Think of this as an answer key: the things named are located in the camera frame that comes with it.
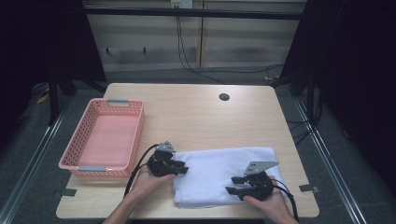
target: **wooden table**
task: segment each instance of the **wooden table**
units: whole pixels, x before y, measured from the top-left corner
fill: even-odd
[[[227,93],[228,101],[219,96]],[[228,147],[272,147],[300,217],[318,215],[318,205],[290,135],[274,89],[264,86],[111,84],[105,98],[130,98],[145,104],[145,122],[137,160],[156,143],[169,140],[177,151]],[[126,178],[71,175],[57,209],[60,218],[107,217],[121,201]],[[179,209],[172,184],[159,187],[139,204],[133,218],[263,218],[246,203],[205,209]]]

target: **round hole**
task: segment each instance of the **round hole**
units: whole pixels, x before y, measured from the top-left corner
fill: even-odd
[[[230,95],[227,94],[227,93],[222,93],[222,94],[219,95],[219,98],[222,101],[228,101],[228,100],[230,100]]]

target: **pink basket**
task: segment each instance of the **pink basket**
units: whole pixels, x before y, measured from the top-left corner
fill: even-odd
[[[143,102],[90,100],[59,167],[75,175],[131,175],[144,117]]]

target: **human hand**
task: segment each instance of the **human hand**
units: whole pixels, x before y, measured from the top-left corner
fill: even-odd
[[[276,185],[276,181],[273,176],[270,176],[273,179],[273,184]],[[283,224],[283,223],[298,223],[293,215],[291,214],[288,206],[286,205],[285,199],[283,198],[282,192],[280,189],[274,188],[273,193],[264,201],[259,201],[253,197],[245,196],[244,200],[250,205],[259,208],[264,212],[265,215],[268,216],[275,223]]]
[[[130,194],[134,194],[140,199],[145,198],[160,185],[173,180],[175,177],[175,175],[165,175],[157,177],[150,172],[147,165],[144,165],[140,168],[139,175],[134,181],[134,185],[130,193],[127,194],[127,196]]]
[[[140,200],[144,199],[160,185],[173,180],[175,177],[175,175],[157,177],[149,171],[146,165],[142,166],[131,191],[103,223],[125,223]]]

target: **white towel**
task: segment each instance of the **white towel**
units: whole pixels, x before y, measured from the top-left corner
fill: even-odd
[[[186,162],[189,171],[174,180],[175,203],[179,208],[203,208],[241,203],[225,187],[236,187],[231,180],[244,176],[251,161],[277,161],[271,147],[236,147],[178,152],[177,161]],[[283,181],[277,166],[265,171]]]

